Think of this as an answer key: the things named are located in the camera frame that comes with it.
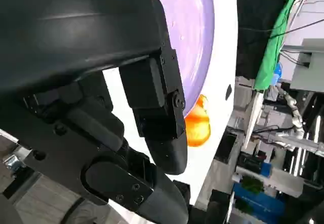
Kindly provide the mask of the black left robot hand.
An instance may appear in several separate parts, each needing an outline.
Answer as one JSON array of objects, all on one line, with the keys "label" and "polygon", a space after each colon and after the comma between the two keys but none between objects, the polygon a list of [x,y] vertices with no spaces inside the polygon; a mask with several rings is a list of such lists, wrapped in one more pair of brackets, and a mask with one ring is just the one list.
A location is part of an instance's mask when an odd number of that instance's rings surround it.
[{"label": "black left robot hand", "polygon": [[95,204],[187,223],[184,91],[160,0],[1,0],[1,129]]}]

